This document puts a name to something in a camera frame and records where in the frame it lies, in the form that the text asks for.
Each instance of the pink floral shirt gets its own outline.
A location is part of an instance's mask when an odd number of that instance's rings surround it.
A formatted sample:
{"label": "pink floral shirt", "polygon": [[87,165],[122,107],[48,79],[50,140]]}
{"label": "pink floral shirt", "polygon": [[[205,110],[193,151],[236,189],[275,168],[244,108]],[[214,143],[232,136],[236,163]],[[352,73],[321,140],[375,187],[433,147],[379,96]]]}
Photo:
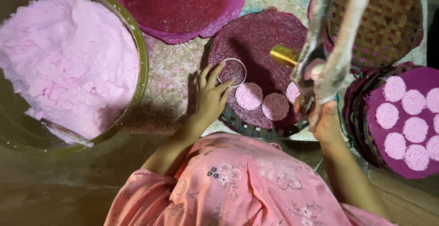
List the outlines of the pink floral shirt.
{"label": "pink floral shirt", "polygon": [[338,203],[308,165],[277,144],[220,133],[197,141],[176,177],[143,169],[116,196],[106,226],[319,226],[392,223]]}

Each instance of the pressing tool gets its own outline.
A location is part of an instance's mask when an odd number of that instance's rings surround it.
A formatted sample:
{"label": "pressing tool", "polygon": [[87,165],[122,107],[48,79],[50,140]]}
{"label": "pressing tool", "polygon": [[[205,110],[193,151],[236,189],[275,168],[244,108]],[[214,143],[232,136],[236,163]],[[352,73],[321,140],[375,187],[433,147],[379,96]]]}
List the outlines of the pressing tool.
{"label": "pressing tool", "polygon": [[[222,60],[221,62],[228,61],[228,60],[238,61],[241,64],[242,68],[244,68],[244,79],[241,81],[241,83],[239,83],[238,85],[235,85],[235,86],[229,86],[230,88],[238,88],[239,86],[241,86],[245,82],[245,79],[247,78],[247,69],[245,68],[244,63],[242,63],[242,61],[235,59],[235,58],[227,58],[227,59]],[[217,79],[220,83],[222,83],[221,79],[219,78],[219,75],[217,76]]]}
{"label": "pressing tool", "polygon": [[291,80],[299,88],[300,114],[308,117],[310,131],[315,132],[323,105],[340,90],[351,68],[352,46],[369,0],[350,0],[345,10],[337,41],[327,57],[323,40],[332,0],[311,0],[309,29],[299,54],[277,45],[271,58],[293,68]]}

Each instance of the gold metal nozzle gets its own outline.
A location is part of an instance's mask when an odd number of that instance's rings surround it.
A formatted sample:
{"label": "gold metal nozzle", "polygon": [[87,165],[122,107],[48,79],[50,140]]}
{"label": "gold metal nozzle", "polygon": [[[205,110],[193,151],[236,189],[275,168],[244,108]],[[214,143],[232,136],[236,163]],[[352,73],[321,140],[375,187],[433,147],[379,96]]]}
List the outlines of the gold metal nozzle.
{"label": "gold metal nozzle", "polygon": [[294,68],[297,65],[299,55],[299,53],[294,52],[293,50],[282,45],[276,45],[270,51],[270,56],[273,60],[291,68]]}

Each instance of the pink dough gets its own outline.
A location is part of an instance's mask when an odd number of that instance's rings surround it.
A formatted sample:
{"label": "pink dough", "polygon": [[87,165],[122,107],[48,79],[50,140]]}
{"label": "pink dough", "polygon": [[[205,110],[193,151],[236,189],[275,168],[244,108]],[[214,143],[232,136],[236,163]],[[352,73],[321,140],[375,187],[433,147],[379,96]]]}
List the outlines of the pink dough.
{"label": "pink dough", "polygon": [[383,94],[386,101],[397,102],[406,93],[406,84],[398,76],[389,77],[384,85]]}
{"label": "pink dough", "polygon": [[272,121],[280,121],[288,114],[290,105],[281,94],[272,93],[264,98],[262,112]]}
{"label": "pink dough", "polygon": [[0,53],[5,77],[31,106],[26,114],[88,139],[118,119],[137,86],[139,58],[131,34],[115,14],[90,0],[19,7],[0,29]]}
{"label": "pink dough", "polygon": [[425,108],[427,100],[419,91],[409,90],[404,94],[401,105],[407,114],[417,115]]}
{"label": "pink dough", "polygon": [[291,104],[294,104],[296,98],[300,95],[299,88],[294,82],[291,82],[287,88],[287,99]]}
{"label": "pink dough", "polygon": [[246,110],[253,110],[262,103],[262,89],[255,83],[243,83],[236,89],[236,102]]}
{"label": "pink dough", "polygon": [[398,109],[388,102],[383,103],[377,108],[375,117],[382,128],[390,129],[398,121]]}
{"label": "pink dough", "polygon": [[406,152],[406,140],[399,133],[389,133],[384,141],[386,154],[393,159],[403,159]]}
{"label": "pink dough", "polygon": [[439,113],[433,119],[433,126],[435,128],[435,132],[439,134]]}
{"label": "pink dough", "polygon": [[403,134],[406,139],[412,143],[420,143],[425,140],[428,125],[425,120],[418,117],[411,117],[403,127]]}
{"label": "pink dough", "polygon": [[428,92],[427,108],[433,113],[439,113],[439,88],[434,88]]}
{"label": "pink dough", "polygon": [[439,136],[433,136],[427,142],[425,149],[430,154],[430,158],[439,161]]}
{"label": "pink dough", "polygon": [[421,171],[427,168],[429,155],[422,145],[410,145],[404,155],[404,161],[410,169]]}

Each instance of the green string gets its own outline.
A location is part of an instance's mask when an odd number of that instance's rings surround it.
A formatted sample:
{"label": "green string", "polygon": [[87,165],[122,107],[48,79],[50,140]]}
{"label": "green string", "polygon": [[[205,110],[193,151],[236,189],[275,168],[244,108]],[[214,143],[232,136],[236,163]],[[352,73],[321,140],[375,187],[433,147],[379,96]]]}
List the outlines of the green string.
{"label": "green string", "polygon": [[343,134],[349,139],[349,148],[354,147],[354,141],[353,136],[349,134],[348,129],[346,128],[345,120],[342,117],[342,113],[340,111],[340,92],[337,92],[335,95],[335,101],[337,102],[337,111],[338,111],[338,117],[340,118],[340,127],[342,128]]}
{"label": "green string", "polygon": [[356,71],[357,73],[352,73],[352,74],[354,74],[354,77],[355,78],[363,78],[363,73],[359,70],[359,68],[358,67],[356,67],[356,66],[353,66],[353,67],[351,67],[351,70],[354,70],[354,71]]}

